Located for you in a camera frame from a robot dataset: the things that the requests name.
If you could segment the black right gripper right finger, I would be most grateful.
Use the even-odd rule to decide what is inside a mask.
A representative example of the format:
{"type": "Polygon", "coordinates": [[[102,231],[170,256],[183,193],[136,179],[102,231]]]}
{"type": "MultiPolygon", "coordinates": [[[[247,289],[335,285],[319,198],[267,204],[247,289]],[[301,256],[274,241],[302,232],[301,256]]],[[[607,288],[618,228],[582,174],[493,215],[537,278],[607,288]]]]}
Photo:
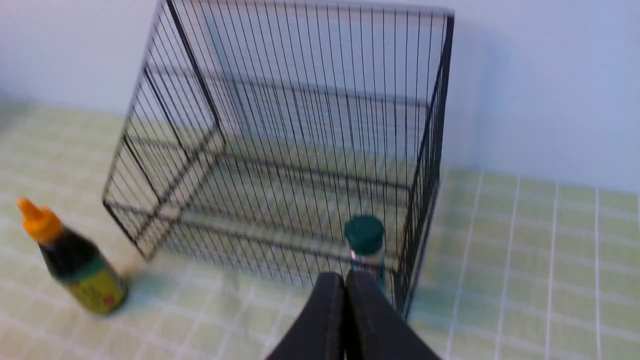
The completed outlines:
{"type": "Polygon", "coordinates": [[[345,357],[348,360],[439,360],[393,308],[368,272],[345,281],[345,357]]]}

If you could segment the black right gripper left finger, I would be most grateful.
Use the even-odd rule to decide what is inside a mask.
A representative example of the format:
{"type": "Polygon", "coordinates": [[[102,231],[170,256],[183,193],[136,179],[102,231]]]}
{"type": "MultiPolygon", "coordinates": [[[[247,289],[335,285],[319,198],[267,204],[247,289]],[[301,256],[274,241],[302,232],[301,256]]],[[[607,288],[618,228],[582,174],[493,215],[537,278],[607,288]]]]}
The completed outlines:
{"type": "Polygon", "coordinates": [[[267,356],[268,360],[343,360],[342,338],[345,282],[323,272],[289,330],[267,356]]]}

